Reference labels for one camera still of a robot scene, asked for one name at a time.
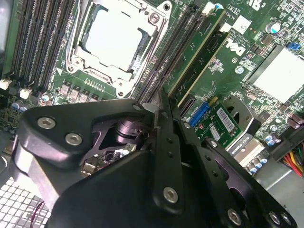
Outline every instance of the black connector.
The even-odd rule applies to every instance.
[[[268,147],[267,151],[275,161],[281,160],[287,153],[304,141],[304,126],[298,129],[289,127],[282,135],[282,142]]]
[[[192,94],[187,95],[186,99],[181,103],[179,107],[181,119],[185,117],[185,115],[187,114],[189,109],[191,109],[195,101],[196,99]]]

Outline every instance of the screw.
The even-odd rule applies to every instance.
[[[237,214],[237,212],[235,210],[229,209],[228,210],[228,217],[237,226],[241,225],[241,223],[242,223],[241,217]]]
[[[48,117],[41,117],[37,120],[38,126],[43,129],[52,129],[56,126],[55,120]]]
[[[289,220],[288,216],[284,213],[282,213],[281,216],[285,220],[285,222],[287,222],[287,224],[291,226],[291,221]]]
[[[69,133],[66,135],[66,142],[72,146],[78,146],[82,143],[82,138],[79,134]]]
[[[187,129],[190,129],[190,128],[191,128],[190,124],[188,124],[188,123],[184,123],[184,126],[185,126]]]
[[[68,69],[69,71],[74,71],[74,68],[73,68],[72,66],[69,66],[67,69]]]
[[[179,199],[177,192],[171,187],[166,187],[163,189],[163,196],[170,203],[176,203]]]
[[[280,222],[278,216],[277,216],[274,212],[272,212],[272,211],[269,212],[269,216],[270,216],[270,218],[273,220],[274,223],[276,223],[277,225],[280,225],[280,224],[281,224],[281,222]]]
[[[157,13],[152,13],[150,16],[150,22],[156,24],[160,20],[160,16]]]
[[[136,109],[137,111],[140,111],[141,110],[141,107],[136,105],[136,104],[133,104],[133,108]]]
[[[217,147],[217,143],[215,141],[210,141],[213,147]]]
[[[73,58],[72,63],[73,63],[75,66],[83,65],[83,61],[82,61],[82,59],[79,58],[79,57]]]

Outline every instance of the motherboard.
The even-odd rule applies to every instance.
[[[15,0],[0,126],[14,135],[33,107],[150,103],[164,88],[201,140],[259,153],[303,124],[303,69],[303,0]]]

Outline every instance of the cpu socket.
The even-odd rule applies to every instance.
[[[79,5],[66,56],[69,73],[81,70],[126,97],[140,80],[169,25],[172,4],[93,0]]]

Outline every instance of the metal mesh grille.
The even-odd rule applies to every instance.
[[[29,228],[35,208],[42,200],[18,186],[11,177],[0,189],[0,228]],[[51,212],[42,204],[33,228],[43,228]]]

